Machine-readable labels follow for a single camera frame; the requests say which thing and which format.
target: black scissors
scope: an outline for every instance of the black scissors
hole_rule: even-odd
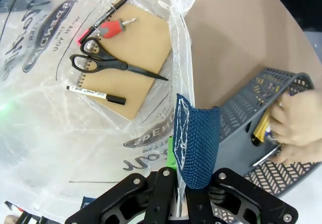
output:
[[[97,45],[98,50],[95,50],[94,52],[88,52],[85,51],[86,44],[89,41],[94,41],[95,44]],[[134,73],[142,74],[146,77],[151,77],[155,79],[160,79],[164,81],[168,81],[167,78],[164,78],[156,73],[150,72],[148,70],[142,69],[137,66],[129,65],[128,63],[118,60],[117,58],[113,57],[110,53],[108,53],[102,45],[99,43],[99,41],[96,38],[88,38],[86,39],[80,46],[81,52],[85,55],[80,55],[80,54],[73,54],[69,59],[71,60],[71,65],[84,73],[95,73],[98,71],[101,71],[103,69],[108,69],[108,68],[113,68],[113,69],[120,69],[120,70],[128,70]],[[80,68],[76,63],[75,59],[77,60],[78,58],[83,58],[86,60],[90,60],[94,63],[96,63],[96,68],[95,69],[88,69],[88,67],[83,67]]]

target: screw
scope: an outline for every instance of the screw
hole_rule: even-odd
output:
[[[164,171],[163,171],[163,175],[164,175],[164,176],[168,176],[169,174],[170,174],[170,171],[169,171],[169,170],[164,170]]]
[[[220,174],[219,174],[219,178],[220,178],[221,180],[226,179],[226,174],[225,174],[225,173],[220,173]]]
[[[284,220],[285,222],[290,222],[290,221],[292,221],[292,216],[291,216],[290,214],[285,214],[285,215],[283,216],[283,220]]]
[[[141,181],[140,181],[140,179],[134,179],[134,180],[133,180],[133,183],[134,183],[135,185],[138,185],[140,182],[141,182]]]

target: plastic bag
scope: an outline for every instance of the plastic bag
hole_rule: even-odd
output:
[[[176,93],[194,104],[184,21],[194,0],[129,0],[168,21],[173,47],[160,72],[169,82],[155,81],[133,121],[65,89],[79,76],[75,38],[115,1],[0,1],[0,201],[64,222],[83,196],[166,159]]]

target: marker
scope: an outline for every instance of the marker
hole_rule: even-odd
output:
[[[126,99],[123,97],[116,97],[116,96],[108,95],[108,94],[105,94],[102,92],[95,92],[95,91],[91,91],[91,90],[84,89],[84,88],[67,86],[67,90],[69,90],[71,92],[81,93],[81,94],[84,94],[87,96],[106,99],[109,102],[117,103],[120,105],[125,105],[125,102],[126,102]]]
[[[128,0],[120,0],[115,5],[112,4],[110,9],[104,13],[89,29],[87,29],[83,35],[77,40],[77,44],[81,45],[109,16],[115,13],[121,6],[123,6]]]

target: notebook cover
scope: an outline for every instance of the notebook cover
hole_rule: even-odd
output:
[[[125,26],[125,32],[110,39],[100,38],[100,43],[116,58],[158,73],[171,50],[168,24],[158,16],[130,4],[123,5],[110,20],[126,21],[133,18],[137,18],[137,21]],[[126,104],[122,106],[91,97],[123,117],[132,120],[153,81],[153,78],[129,71],[104,69],[86,74],[81,87],[126,98]]]

